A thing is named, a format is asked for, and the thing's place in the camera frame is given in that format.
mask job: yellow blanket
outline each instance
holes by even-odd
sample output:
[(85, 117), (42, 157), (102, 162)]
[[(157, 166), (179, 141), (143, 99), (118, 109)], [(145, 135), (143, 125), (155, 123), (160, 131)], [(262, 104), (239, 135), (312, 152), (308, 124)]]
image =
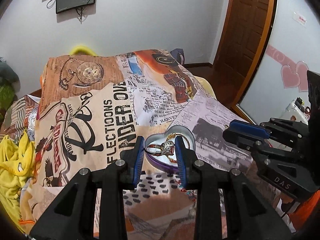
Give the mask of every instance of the yellow blanket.
[(19, 146), (8, 135), (0, 143), (0, 201), (20, 229), (20, 190), (27, 178), (32, 176), (34, 155), (34, 141), (29, 141), (26, 132), (23, 133)]

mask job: heart-shaped box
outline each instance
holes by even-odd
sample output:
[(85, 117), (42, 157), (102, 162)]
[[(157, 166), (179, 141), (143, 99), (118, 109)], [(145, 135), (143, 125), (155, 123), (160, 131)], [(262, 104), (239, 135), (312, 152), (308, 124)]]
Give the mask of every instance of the heart-shaped box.
[[(196, 142), (195, 142), (195, 138), (194, 138), (192, 132), (187, 127), (184, 127), (181, 125), (172, 126), (165, 133), (150, 135), (146, 139), (146, 142), (145, 142), (146, 148), (150, 144), (161, 145), (162, 143), (164, 143), (166, 141), (167, 137), (173, 133), (183, 134), (188, 139), (188, 142), (190, 143), (190, 149), (194, 150), (194, 151), (196, 150)], [(184, 137), (182, 137), (182, 138), (183, 138), (184, 145), (188, 149), (188, 143), (187, 143), (186, 139)], [(159, 169), (161, 171), (164, 171), (167, 173), (177, 173), (178, 172), (177, 163), (170, 162), (169, 158), (165, 155), (153, 156), (153, 155), (148, 154), (146, 152), (145, 156), (151, 165), (153, 165), (154, 167), (156, 167), (157, 169)], [(176, 155), (175, 155), (175, 151), (173, 152), (173, 155), (169, 156), (169, 157), (175, 161), (177, 160)]]

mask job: floor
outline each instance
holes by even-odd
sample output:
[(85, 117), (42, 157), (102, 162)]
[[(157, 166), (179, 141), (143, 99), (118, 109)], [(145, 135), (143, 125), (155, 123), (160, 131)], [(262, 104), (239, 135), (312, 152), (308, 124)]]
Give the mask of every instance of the floor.
[(211, 67), (193, 67), (188, 70), (195, 76), (205, 78), (213, 88), (217, 100), (230, 108), (237, 95), (238, 88), (223, 73), (214, 71)]

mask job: door frame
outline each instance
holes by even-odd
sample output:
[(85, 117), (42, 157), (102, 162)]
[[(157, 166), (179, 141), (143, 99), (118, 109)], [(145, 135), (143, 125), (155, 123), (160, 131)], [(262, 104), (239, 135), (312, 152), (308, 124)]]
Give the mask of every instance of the door frame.
[[(229, 0), (226, 19), (225, 19), (225, 22), (223, 25), (222, 34), (221, 34), (220, 42), (219, 42), (218, 49), (217, 49), (217, 54), (216, 54), (216, 57), (215, 57), (213, 64), (212, 64), (213, 68), (215, 67), (215, 64), (217, 63), (217, 61), (219, 60), (220, 51), (222, 48), (222, 44), (223, 44), (223, 41), (224, 41), (224, 38), (226, 35), (226, 31), (227, 31), (227, 27), (228, 27), (228, 23), (229, 23), (229, 19), (230, 19), (232, 2), (233, 2), (233, 0)], [(236, 114), (238, 114), (241, 118), (247, 120), (248, 122), (252, 122), (252, 120), (239, 107), (238, 103), (242, 100), (245, 93), (247, 92), (247, 90), (248, 90), (248, 88), (249, 88), (249, 86), (255, 76), (255, 73), (257, 72), (257, 69), (260, 65), (260, 62), (261, 62), (262, 57), (265, 53), (265, 50), (267, 48), (268, 41), (269, 41), (270, 34), (271, 34), (271, 30), (273, 27), (275, 14), (276, 14), (276, 4), (277, 4), (277, 0), (269, 0), (267, 17), (266, 17), (266, 21), (265, 21), (265, 24), (263, 27), (261, 39), (258, 44), (256, 54), (254, 55), (254, 58), (253, 58), (251, 66), (249, 68), (249, 71), (248, 71), (246, 77), (244, 78), (244, 81), (242, 82), (242, 85), (241, 85), (235, 99), (233, 100), (233, 102), (231, 104), (231, 110), (233, 110)]]

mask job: silver bolt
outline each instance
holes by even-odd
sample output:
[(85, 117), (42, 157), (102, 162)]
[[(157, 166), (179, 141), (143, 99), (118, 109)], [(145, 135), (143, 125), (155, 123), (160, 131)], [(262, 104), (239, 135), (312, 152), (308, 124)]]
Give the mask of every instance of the silver bolt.
[(203, 161), (201, 161), (201, 160), (196, 160), (196, 161), (195, 161), (195, 166), (201, 167), (201, 166), (203, 166), (203, 165), (204, 165), (204, 162), (203, 162)]
[(116, 161), (116, 165), (117, 165), (117, 166), (122, 166), (122, 165), (124, 165), (124, 164), (125, 164), (125, 161), (124, 161), (124, 160), (121, 160), (121, 159), (120, 159), (120, 160), (117, 160), (117, 161)]
[(82, 168), (81, 170), (79, 170), (80, 175), (86, 175), (89, 172), (89, 170), (87, 168)]
[(235, 176), (238, 176), (241, 174), (241, 171), (237, 168), (233, 168), (233, 169), (231, 169), (231, 173)]

